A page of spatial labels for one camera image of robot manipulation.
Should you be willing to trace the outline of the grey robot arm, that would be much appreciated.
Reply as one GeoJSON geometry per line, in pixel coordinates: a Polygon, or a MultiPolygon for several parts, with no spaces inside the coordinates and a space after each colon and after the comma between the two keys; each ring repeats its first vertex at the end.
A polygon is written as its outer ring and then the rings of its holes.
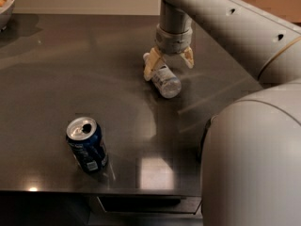
{"type": "Polygon", "coordinates": [[[194,65],[191,24],[214,38],[262,89],[212,117],[200,145],[204,226],[301,226],[300,29],[241,0],[162,0],[161,58],[194,65]]]}

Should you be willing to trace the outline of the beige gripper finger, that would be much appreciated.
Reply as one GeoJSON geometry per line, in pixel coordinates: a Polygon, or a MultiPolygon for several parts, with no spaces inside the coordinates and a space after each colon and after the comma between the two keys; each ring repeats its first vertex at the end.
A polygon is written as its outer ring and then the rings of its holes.
{"type": "Polygon", "coordinates": [[[144,79],[150,81],[154,74],[161,68],[164,60],[163,53],[159,50],[157,46],[150,49],[148,53],[143,55],[145,62],[144,67],[144,79]]]}
{"type": "Polygon", "coordinates": [[[194,62],[194,54],[193,50],[191,49],[190,46],[185,48],[181,53],[180,53],[181,58],[183,59],[185,65],[189,68],[192,69],[195,65],[194,62]]]}

